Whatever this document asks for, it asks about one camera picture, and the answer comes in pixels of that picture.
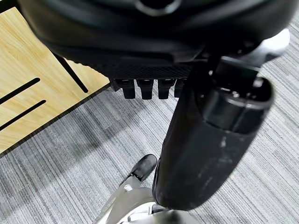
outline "wood grain surface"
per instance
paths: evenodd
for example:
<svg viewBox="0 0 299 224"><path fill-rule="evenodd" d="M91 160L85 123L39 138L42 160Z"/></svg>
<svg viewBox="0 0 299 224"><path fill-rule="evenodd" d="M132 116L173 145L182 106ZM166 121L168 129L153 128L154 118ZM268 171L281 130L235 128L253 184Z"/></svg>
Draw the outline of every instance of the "wood grain surface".
<svg viewBox="0 0 299 224"><path fill-rule="evenodd" d="M84 93L33 35L16 8L0 14L0 36L0 99L34 78L40 78L36 84L0 104L0 126L46 100L45 104L0 130L0 152L108 83L101 74L82 65L72 65L90 90Z"/></svg>

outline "carpet floor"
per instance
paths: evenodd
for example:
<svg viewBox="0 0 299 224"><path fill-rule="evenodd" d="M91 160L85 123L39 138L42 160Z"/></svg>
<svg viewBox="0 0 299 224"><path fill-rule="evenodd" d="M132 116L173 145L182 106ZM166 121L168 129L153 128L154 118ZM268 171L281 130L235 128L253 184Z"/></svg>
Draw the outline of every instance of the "carpet floor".
<svg viewBox="0 0 299 224"><path fill-rule="evenodd" d="M299 14L286 54L261 75L276 102L199 223L299 223ZM0 158L0 223L91 224L131 167L159 156L177 100L124 100L108 89ZM146 180L150 187L153 176Z"/></svg>

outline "black caster wheel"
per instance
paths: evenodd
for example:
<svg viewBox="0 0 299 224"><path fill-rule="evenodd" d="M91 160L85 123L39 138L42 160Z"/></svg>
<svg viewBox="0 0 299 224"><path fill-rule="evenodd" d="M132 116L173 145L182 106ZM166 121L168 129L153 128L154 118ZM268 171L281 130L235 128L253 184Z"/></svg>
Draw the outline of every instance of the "black caster wheel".
<svg viewBox="0 0 299 224"><path fill-rule="evenodd" d="M157 158L153 154L145 155L134 165L131 172L124 179L124 181L130 176L135 176L138 180L142 182L149 177L151 172L153 172L153 170L155 169L156 165L157 165Z"/></svg>

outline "striped carpet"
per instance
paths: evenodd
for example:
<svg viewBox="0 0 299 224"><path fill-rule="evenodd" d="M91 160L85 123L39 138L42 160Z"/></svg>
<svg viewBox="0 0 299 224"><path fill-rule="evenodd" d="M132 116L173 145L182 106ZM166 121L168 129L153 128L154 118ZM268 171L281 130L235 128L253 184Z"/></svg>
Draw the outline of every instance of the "striped carpet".
<svg viewBox="0 0 299 224"><path fill-rule="evenodd" d="M299 14L284 57L267 64L276 104L199 223L299 223ZM132 165L160 153L176 100L104 91L0 159L0 223L91 224ZM151 176L146 186L151 186Z"/></svg>

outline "black seat cushion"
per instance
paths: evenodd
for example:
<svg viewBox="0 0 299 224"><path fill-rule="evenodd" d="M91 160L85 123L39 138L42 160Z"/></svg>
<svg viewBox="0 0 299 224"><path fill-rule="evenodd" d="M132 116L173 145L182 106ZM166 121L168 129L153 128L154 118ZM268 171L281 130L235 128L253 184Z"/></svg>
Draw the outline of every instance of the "black seat cushion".
<svg viewBox="0 0 299 224"><path fill-rule="evenodd" d="M138 11L134 2L19 0L43 43L94 68L169 67L204 57L203 52L208 56L246 50L285 28L298 4L298 0L182 0L174 13L152 17Z"/></svg>

